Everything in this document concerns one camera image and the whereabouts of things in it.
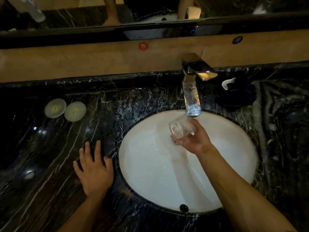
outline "sink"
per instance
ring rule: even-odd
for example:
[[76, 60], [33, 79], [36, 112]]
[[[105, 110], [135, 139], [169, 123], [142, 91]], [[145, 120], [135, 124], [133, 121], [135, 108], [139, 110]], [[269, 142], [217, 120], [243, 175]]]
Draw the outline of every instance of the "sink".
[[[120, 172], [129, 188], [148, 203], [174, 213], [215, 210], [222, 204], [197, 157], [173, 144], [168, 123], [185, 111], [165, 111], [135, 125], [119, 149]], [[208, 112], [196, 118], [230, 166], [252, 183], [257, 153], [245, 131]]]

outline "red sticker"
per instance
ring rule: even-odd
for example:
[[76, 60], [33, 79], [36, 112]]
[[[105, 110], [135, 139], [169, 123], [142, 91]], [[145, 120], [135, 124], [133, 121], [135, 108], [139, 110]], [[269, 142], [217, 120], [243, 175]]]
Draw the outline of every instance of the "red sticker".
[[148, 49], [148, 45], [145, 42], [142, 42], [139, 44], [138, 46], [141, 50], [147, 50]]

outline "faucet handle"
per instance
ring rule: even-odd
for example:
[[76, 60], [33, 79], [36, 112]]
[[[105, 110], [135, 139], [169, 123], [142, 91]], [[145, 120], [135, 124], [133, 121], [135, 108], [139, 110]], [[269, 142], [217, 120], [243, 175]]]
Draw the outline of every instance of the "faucet handle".
[[182, 68], [186, 74], [197, 74], [203, 81], [218, 76], [218, 73], [197, 54], [190, 53], [182, 57]]

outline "faucet spout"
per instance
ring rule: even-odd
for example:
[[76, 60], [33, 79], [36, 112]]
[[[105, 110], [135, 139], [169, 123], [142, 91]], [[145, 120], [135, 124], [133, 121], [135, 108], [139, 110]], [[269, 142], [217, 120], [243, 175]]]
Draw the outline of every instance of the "faucet spout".
[[187, 54], [182, 58], [182, 67], [184, 74], [182, 89], [186, 105], [186, 115], [197, 117], [202, 111], [196, 86], [196, 75], [203, 81], [207, 81], [215, 78], [218, 73], [195, 53]]

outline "blue sticker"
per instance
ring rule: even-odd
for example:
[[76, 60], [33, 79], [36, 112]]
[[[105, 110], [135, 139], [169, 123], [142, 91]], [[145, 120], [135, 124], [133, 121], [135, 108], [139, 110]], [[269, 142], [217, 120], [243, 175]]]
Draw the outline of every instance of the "blue sticker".
[[238, 44], [239, 42], [241, 42], [243, 40], [243, 37], [242, 36], [238, 36], [238, 37], [235, 37], [234, 40], [232, 41], [232, 43], [234, 45]]

